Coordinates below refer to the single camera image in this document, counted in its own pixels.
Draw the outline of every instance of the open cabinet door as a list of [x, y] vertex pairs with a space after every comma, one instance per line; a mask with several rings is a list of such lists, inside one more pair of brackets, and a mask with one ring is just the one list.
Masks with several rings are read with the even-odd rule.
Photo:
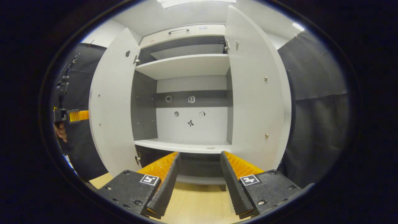
[[124, 29], [106, 49], [91, 83], [91, 134], [99, 157], [113, 177], [125, 169], [141, 168], [135, 161], [130, 107], [134, 58], [139, 53], [131, 32]]
[[276, 169], [291, 124], [285, 67], [265, 32], [233, 6], [228, 8], [225, 39], [234, 103], [231, 152], [262, 170]]

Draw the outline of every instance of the cabinet shelf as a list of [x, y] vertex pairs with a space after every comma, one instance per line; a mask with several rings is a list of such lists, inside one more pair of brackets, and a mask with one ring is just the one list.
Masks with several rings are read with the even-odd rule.
[[153, 61], [138, 65], [135, 69], [159, 80], [202, 75], [226, 75], [229, 66], [228, 54], [200, 54]]
[[172, 143], [169, 141], [159, 140], [158, 138], [134, 141], [134, 144], [153, 149], [166, 150], [166, 151], [179, 151], [187, 153], [207, 153], [207, 154], [220, 154], [224, 150], [227, 152], [231, 152], [231, 147], [232, 147], [232, 145], [229, 144], [227, 141], [219, 142], [218, 144], [192, 145], [192, 144]]

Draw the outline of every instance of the ceiling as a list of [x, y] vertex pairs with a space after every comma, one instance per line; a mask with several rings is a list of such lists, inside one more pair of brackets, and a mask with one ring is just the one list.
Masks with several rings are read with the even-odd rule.
[[265, 32], [285, 39], [292, 39], [300, 32], [290, 19], [254, 0], [236, 0], [236, 4], [194, 2], [166, 9], [157, 0], [145, 0], [112, 19], [139, 35], [146, 36], [189, 24], [226, 23], [228, 5], [233, 5], [248, 15]]

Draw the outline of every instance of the human hand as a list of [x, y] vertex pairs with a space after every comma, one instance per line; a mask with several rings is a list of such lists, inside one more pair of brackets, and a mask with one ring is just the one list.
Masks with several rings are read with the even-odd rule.
[[64, 126], [65, 126], [64, 122], [59, 123], [59, 125], [54, 123], [54, 130], [57, 133], [58, 137], [62, 138], [62, 140], [65, 143], [67, 143], [68, 142], [68, 140], [66, 139], [67, 134], [66, 134], [66, 130], [65, 130]]

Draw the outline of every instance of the wooden floor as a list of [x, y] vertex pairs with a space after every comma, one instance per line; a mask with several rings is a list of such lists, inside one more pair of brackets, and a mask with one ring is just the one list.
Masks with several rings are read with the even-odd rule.
[[[100, 188], [111, 179], [107, 173], [90, 182]], [[228, 189], [222, 191], [217, 185], [176, 183], [166, 214], [158, 221], [168, 224], [229, 224], [241, 220], [235, 215]]]

